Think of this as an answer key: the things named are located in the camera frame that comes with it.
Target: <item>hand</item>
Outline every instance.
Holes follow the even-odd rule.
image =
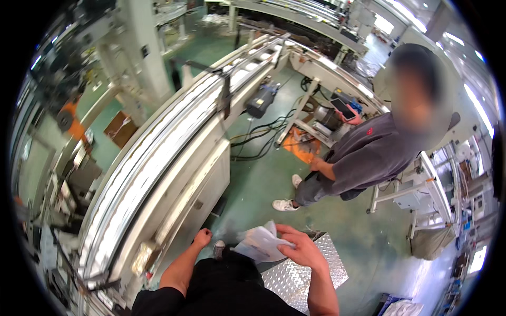
[[[193,244],[203,249],[205,246],[209,244],[213,234],[207,228],[202,228],[198,231],[197,235],[193,239]]]
[[[295,249],[286,245],[278,245],[278,250],[295,263],[311,269],[328,271],[328,262],[308,235],[299,232],[292,226],[276,224],[281,239],[295,244]]]
[[[351,120],[347,121],[346,118],[344,117],[343,113],[341,111],[339,111],[338,109],[336,109],[335,112],[338,114],[341,122],[346,123],[346,124],[350,124],[350,125],[358,125],[358,124],[362,123],[362,119],[360,118],[360,115],[358,114],[358,112],[354,108],[352,108],[351,105],[349,105],[349,104],[346,104],[346,107],[348,109],[350,109],[350,111],[352,111],[353,114],[355,114],[355,117],[352,118]]]
[[[319,171],[320,170],[320,164],[322,162],[325,162],[325,161],[323,159],[321,159],[320,157],[318,157],[318,156],[314,156],[313,160],[311,160],[311,162],[309,164],[309,169],[311,171]]]

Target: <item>cardboard box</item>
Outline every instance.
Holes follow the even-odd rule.
[[[128,142],[130,137],[137,131],[137,126],[123,111],[118,114],[107,125],[104,133],[109,137],[118,147],[123,148]]]

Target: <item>smartphone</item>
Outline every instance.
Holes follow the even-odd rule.
[[[341,99],[330,100],[330,103],[343,114],[346,121],[352,120],[356,117],[355,113],[353,113]]]

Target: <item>sneaker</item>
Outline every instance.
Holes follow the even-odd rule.
[[[294,174],[291,176],[291,184],[297,189],[299,187],[299,183],[302,182],[302,178],[298,174]]]
[[[278,211],[295,211],[298,207],[293,206],[293,200],[275,200],[272,202],[272,207]]]
[[[223,240],[218,240],[213,248],[213,258],[216,260],[221,260],[223,249],[225,249],[225,242]]]

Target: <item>person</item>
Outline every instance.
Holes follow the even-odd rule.
[[[295,197],[275,200],[273,208],[294,211],[327,195],[347,201],[368,187],[397,177],[424,150],[440,99],[439,62],[423,46],[397,47],[388,60],[394,69],[393,111],[352,128],[330,148],[326,159],[315,157],[308,177],[292,176]]]
[[[308,235],[277,224],[281,238],[296,245],[280,245],[279,251],[295,263],[311,268],[308,308],[312,316],[339,315],[338,298],[329,266]],[[193,243],[160,278],[156,291],[141,291],[132,306],[132,316],[151,315],[304,315],[264,288],[251,259],[218,241],[214,258],[195,260],[213,234],[201,229]]]

